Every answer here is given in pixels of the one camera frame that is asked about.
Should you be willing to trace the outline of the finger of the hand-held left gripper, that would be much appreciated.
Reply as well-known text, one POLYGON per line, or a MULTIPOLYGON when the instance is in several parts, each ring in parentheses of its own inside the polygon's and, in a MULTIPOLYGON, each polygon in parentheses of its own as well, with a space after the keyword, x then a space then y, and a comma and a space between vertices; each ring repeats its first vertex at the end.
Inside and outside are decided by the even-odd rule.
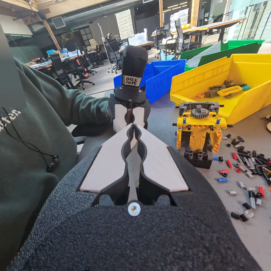
POLYGON ((133 109, 134 121, 133 124, 147 128, 147 121, 144 120, 145 108, 144 107, 135 107, 133 109))
POLYGON ((128 108, 126 108, 122 104, 114 105, 113 129, 116 133, 118 133, 127 126, 127 123, 125 121, 127 109, 128 108))

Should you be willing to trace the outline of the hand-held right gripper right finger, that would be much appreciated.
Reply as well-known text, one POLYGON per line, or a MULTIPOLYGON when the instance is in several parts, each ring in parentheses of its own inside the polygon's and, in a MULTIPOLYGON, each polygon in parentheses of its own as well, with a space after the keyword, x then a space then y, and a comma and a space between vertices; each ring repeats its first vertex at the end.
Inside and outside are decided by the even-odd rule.
POLYGON ((172 157, 169 146, 142 126, 134 125, 137 153, 141 158, 139 188, 145 192, 188 191, 188 185, 172 157))

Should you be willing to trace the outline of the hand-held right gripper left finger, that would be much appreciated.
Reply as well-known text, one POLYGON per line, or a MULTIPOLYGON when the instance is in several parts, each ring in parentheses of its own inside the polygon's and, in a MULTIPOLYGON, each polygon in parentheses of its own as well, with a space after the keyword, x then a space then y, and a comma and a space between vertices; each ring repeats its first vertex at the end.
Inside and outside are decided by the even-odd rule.
POLYGON ((134 124, 127 125, 113 137, 105 141, 88 169, 80 191, 105 193, 119 186, 124 190, 129 184, 127 157, 131 153, 131 141, 134 137, 134 124))

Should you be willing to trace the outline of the person's left forearm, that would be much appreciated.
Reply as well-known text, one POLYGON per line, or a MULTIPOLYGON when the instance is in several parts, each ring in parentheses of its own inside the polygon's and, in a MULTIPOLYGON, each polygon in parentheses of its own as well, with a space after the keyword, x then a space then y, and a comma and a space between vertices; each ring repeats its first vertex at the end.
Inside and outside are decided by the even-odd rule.
POLYGON ((94 98, 78 90, 64 90, 55 111, 66 126, 107 124, 108 98, 94 98))

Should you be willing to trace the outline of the pile of loose lego pieces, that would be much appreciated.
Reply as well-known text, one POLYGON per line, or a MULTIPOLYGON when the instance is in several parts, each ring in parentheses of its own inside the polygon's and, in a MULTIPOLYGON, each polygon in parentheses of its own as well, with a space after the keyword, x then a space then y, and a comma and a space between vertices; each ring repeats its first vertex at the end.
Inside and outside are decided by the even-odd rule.
MULTIPOLYGON (((237 174, 245 175, 250 180, 256 179, 256 177, 263 178, 270 191, 270 158, 266 158, 262 153, 258 154, 256 150, 246 150, 241 143, 244 143, 244 140, 238 136, 225 144, 227 148, 234 148, 231 153, 234 171, 237 174)), ((262 205, 262 200, 265 198, 265 190, 262 185, 251 187, 242 180, 237 180, 236 183, 243 192, 246 192, 247 203, 252 207, 251 211, 262 205)))

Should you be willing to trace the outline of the blue plastic bin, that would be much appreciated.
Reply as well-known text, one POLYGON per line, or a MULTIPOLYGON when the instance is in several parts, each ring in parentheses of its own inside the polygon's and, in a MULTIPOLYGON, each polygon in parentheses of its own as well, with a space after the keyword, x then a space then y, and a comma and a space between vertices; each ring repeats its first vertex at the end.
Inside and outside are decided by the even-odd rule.
MULTIPOLYGON (((152 104, 171 88, 172 78, 185 71, 186 59, 164 60, 147 63, 140 83, 140 89, 146 93, 152 104)), ((121 76, 114 78, 115 88, 121 85, 121 76)))

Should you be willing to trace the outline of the black office chair red accents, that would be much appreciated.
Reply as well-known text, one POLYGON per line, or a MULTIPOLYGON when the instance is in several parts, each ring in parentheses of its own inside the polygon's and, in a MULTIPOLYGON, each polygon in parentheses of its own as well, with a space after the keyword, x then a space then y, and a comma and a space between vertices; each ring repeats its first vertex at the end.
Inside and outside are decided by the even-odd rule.
POLYGON ((77 43, 75 43, 75 48, 76 48, 76 53, 77 56, 76 58, 72 59, 71 65, 72 65, 72 75, 77 82, 75 85, 76 87, 81 87, 82 90, 85 90, 84 85, 89 83, 91 85, 95 85, 92 81, 89 80, 89 73, 88 70, 85 68, 83 65, 82 57, 79 56, 79 47, 77 46, 77 43))

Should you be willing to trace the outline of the black cart white bags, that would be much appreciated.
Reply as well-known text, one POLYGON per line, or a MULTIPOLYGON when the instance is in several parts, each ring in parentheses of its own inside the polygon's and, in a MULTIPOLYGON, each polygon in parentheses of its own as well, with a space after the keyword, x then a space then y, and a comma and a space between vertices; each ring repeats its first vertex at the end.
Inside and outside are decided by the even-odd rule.
POLYGON ((160 60, 174 60, 176 59, 176 49, 178 45, 177 38, 162 39, 159 44, 160 60))

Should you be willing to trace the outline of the whiteboard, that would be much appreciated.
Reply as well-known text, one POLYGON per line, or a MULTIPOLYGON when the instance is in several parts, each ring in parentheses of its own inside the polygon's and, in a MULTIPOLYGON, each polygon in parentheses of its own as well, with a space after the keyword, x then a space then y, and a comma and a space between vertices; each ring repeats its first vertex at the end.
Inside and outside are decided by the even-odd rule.
POLYGON ((130 9, 115 13, 115 19, 121 41, 134 37, 133 20, 130 9))

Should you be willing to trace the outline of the person's green sweatshirt torso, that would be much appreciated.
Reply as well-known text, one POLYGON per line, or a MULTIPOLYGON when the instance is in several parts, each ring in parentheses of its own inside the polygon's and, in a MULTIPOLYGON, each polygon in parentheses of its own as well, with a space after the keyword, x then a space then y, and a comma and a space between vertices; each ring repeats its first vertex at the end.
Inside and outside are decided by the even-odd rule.
POLYGON ((59 163, 46 172, 42 156, 11 138, 17 134, 1 108, 1 270, 5 270, 29 236, 45 201, 75 166, 76 142, 55 111, 64 88, 52 77, 15 59, 26 107, 5 108, 21 138, 59 163))

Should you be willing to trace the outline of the bubble wrap sheet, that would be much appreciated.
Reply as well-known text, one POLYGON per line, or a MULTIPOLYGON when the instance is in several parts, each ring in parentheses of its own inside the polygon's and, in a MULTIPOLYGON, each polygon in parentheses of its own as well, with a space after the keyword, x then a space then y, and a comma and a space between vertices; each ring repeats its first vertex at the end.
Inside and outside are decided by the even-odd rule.
POLYGON ((199 66, 200 61, 203 57, 207 57, 214 53, 221 52, 221 42, 217 42, 212 46, 206 46, 198 49, 194 49, 188 52, 188 57, 186 65, 190 68, 195 68, 199 66))

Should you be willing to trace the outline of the cluttered wooden office desk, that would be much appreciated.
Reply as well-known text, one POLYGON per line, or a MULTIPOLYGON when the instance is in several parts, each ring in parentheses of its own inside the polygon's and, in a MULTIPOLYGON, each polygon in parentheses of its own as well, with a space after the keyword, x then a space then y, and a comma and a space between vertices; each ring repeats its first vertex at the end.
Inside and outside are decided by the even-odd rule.
POLYGON ((80 51, 79 49, 75 50, 75 51, 68 51, 66 49, 62 49, 62 50, 55 50, 53 54, 49 55, 49 57, 47 59, 43 59, 43 58, 38 58, 38 59, 34 59, 34 61, 25 63, 25 65, 32 67, 36 70, 42 70, 42 69, 47 69, 52 67, 52 60, 51 60, 51 56, 52 55, 56 55, 59 54, 60 56, 60 60, 62 63, 70 61, 70 60, 77 60, 78 58, 83 58, 83 57, 87 57, 88 55, 94 55, 98 52, 97 49, 95 50, 87 50, 86 56, 85 53, 80 51))

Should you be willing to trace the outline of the yellow plastic bin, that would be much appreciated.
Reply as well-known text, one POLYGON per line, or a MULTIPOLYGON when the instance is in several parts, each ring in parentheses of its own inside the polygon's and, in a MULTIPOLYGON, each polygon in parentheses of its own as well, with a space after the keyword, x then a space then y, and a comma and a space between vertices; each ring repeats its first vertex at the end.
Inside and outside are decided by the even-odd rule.
POLYGON ((172 78, 170 100, 179 105, 184 102, 219 102, 218 117, 227 124, 236 124, 271 103, 271 55, 232 54, 207 63, 172 78), (245 83, 251 88, 227 97, 201 98, 197 96, 209 87, 245 83))

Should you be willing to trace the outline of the green plastic bin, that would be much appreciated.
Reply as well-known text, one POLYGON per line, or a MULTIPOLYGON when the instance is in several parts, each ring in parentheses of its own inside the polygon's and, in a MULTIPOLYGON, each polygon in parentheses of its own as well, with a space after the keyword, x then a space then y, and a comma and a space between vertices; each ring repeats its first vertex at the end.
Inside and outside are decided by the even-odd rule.
MULTIPOLYGON (((226 43, 221 42, 221 52, 214 53, 209 56, 203 57, 200 61, 199 66, 203 66, 207 63, 216 61, 218 59, 227 57, 230 58, 232 54, 247 54, 247 53, 258 53, 261 45, 265 42, 262 40, 229 40, 226 43)), ((186 59, 188 57, 188 52, 181 53, 182 59, 186 59)), ((185 65, 185 71, 189 71, 194 68, 190 68, 185 65)))

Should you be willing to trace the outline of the black wired earbuds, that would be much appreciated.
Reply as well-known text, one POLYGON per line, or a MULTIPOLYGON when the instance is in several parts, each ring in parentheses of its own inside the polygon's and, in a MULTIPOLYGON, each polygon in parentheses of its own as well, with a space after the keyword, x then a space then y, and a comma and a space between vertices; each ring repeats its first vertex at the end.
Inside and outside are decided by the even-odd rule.
POLYGON ((42 152, 37 146, 35 146, 34 144, 31 144, 30 142, 27 142, 25 140, 23 140, 21 138, 21 136, 19 135, 18 131, 16 130, 16 128, 14 127, 13 125, 13 122, 11 120, 11 117, 9 116, 9 113, 7 112, 7 110, 2 107, 3 110, 5 111, 7 117, 8 117, 8 120, 10 121, 12 127, 13 127, 13 130, 15 131, 15 133, 17 134, 17 137, 13 136, 7 129, 7 127, 4 125, 4 130, 6 131, 6 133, 13 139, 17 140, 17 141, 20 141, 23 145, 25 145, 28 149, 36 152, 36 153, 39 153, 43 160, 45 161, 45 164, 46 164, 46 172, 52 172, 54 170, 54 168, 56 167, 56 164, 59 163, 60 159, 59 159, 59 156, 57 154, 54 154, 54 155, 51 155, 51 154, 47 154, 47 153, 44 153, 42 152), (52 161, 51 163, 48 163, 45 156, 49 156, 51 157, 52 161))

